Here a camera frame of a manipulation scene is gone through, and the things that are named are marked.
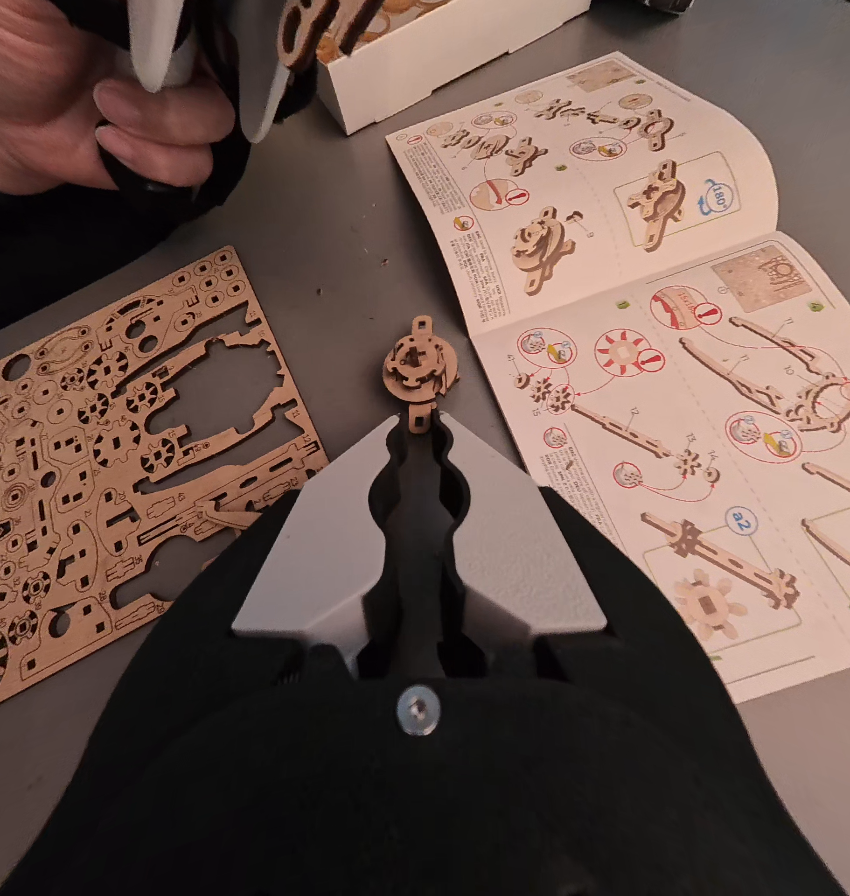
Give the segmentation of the white shallow cardboard box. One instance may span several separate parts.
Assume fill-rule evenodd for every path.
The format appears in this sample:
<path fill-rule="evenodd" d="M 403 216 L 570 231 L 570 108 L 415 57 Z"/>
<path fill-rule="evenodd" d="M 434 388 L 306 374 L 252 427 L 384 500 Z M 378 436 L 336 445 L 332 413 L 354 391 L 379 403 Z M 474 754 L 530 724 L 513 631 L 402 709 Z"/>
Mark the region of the white shallow cardboard box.
<path fill-rule="evenodd" d="M 320 40 L 318 95 L 350 135 L 589 8 L 589 1 L 385 1 L 349 56 L 333 29 Z"/>

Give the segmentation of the paper instruction booklet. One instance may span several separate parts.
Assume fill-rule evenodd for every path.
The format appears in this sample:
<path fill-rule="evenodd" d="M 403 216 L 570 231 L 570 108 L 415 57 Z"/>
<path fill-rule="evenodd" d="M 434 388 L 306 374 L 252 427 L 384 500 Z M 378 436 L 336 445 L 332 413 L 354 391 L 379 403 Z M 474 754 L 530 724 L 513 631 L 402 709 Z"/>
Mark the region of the paper instruction booklet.
<path fill-rule="evenodd" d="M 850 304 L 762 145 L 619 53 L 386 138 L 525 466 L 738 701 L 850 667 Z"/>

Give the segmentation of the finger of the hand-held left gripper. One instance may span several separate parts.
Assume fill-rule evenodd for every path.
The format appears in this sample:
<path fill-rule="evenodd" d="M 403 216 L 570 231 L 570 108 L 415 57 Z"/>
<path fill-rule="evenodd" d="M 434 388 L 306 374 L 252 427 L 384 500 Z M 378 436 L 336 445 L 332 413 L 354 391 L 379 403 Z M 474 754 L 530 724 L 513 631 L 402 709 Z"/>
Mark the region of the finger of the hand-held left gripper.
<path fill-rule="evenodd" d="M 280 57 L 285 1 L 216 1 L 216 73 L 251 143 L 264 139 L 292 75 Z"/>
<path fill-rule="evenodd" d="M 118 50 L 115 72 L 145 91 L 181 87 L 191 78 L 196 44 L 189 1 L 128 1 L 128 48 Z"/>

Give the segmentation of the small round wooden model assembly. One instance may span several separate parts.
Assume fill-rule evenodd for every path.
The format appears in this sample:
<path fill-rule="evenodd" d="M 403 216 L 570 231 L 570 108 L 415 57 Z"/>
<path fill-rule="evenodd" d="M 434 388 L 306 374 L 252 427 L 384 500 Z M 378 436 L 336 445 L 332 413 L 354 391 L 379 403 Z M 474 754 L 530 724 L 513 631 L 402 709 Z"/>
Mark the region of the small round wooden model assembly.
<path fill-rule="evenodd" d="M 429 431 L 437 397 L 446 395 L 458 378 L 458 370 L 455 350 L 433 332 L 431 317 L 415 317 L 411 334 L 396 342 L 382 368 L 388 391 L 409 405 L 411 433 Z"/>

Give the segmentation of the laser-cut wooden part sheet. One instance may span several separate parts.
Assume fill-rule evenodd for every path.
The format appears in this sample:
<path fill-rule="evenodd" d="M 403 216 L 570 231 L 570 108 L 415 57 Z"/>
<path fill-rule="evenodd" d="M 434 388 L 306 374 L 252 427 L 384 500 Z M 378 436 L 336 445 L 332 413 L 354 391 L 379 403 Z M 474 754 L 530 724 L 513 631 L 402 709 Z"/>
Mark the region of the laser-cut wooden part sheet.
<path fill-rule="evenodd" d="M 215 345 L 274 363 L 249 425 L 154 432 Z M 240 533 L 327 463 L 230 245 L 0 359 L 0 703 L 161 616 L 122 590 L 166 543 Z"/>

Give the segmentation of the wooden model part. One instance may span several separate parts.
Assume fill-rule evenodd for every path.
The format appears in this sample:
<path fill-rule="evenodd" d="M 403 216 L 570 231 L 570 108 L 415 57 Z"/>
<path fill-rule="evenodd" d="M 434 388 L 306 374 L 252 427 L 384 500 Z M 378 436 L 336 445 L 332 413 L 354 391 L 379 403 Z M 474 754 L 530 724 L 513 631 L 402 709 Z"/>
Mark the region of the wooden model part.
<path fill-rule="evenodd" d="M 276 46 L 280 63 L 293 73 L 315 59 L 319 40 L 330 28 L 340 51 L 350 54 L 381 6 L 380 1 L 289 1 L 282 11 Z"/>

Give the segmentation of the person's left hand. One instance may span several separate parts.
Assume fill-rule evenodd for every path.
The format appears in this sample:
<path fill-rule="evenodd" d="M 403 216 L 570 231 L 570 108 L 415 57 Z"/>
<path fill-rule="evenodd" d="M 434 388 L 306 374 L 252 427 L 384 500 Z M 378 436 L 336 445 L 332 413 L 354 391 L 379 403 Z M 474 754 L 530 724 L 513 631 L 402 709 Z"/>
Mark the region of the person's left hand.
<path fill-rule="evenodd" d="M 0 192 L 115 190 L 99 149 L 139 175 L 203 184 L 235 114 L 203 69 L 156 94 L 114 75 L 114 47 L 50 2 L 0 1 Z"/>

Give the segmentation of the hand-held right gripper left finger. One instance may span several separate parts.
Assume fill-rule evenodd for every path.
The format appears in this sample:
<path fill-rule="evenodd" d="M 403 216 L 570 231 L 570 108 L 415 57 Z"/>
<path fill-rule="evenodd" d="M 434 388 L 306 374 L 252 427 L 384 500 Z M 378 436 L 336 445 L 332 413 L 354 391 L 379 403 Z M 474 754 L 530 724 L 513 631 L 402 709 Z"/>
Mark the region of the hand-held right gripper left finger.
<path fill-rule="evenodd" d="M 332 645 L 355 676 L 386 666 L 401 618 L 386 522 L 404 427 L 389 417 L 300 491 L 238 615 L 240 636 Z"/>

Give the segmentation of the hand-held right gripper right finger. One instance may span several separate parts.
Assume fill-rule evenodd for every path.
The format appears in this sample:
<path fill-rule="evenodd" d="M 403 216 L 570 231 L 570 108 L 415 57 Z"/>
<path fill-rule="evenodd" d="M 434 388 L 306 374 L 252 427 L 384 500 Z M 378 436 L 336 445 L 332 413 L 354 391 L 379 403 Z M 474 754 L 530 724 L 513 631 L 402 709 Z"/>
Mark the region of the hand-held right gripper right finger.
<path fill-rule="evenodd" d="M 605 615 L 533 479 L 448 414 L 432 420 L 439 498 L 452 517 L 440 587 L 444 671 L 481 676 L 498 651 L 604 629 Z"/>

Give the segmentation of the dark cloth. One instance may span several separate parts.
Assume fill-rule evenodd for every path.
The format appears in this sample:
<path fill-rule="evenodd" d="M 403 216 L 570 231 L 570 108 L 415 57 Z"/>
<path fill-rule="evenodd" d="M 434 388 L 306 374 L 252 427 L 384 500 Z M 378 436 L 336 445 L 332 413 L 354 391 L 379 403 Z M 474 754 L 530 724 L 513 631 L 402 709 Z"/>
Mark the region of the dark cloth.
<path fill-rule="evenodd" d="M 61 185 L 0 215 L 0 329 L 150 251 L 176 223 L 121 192 Z"/>

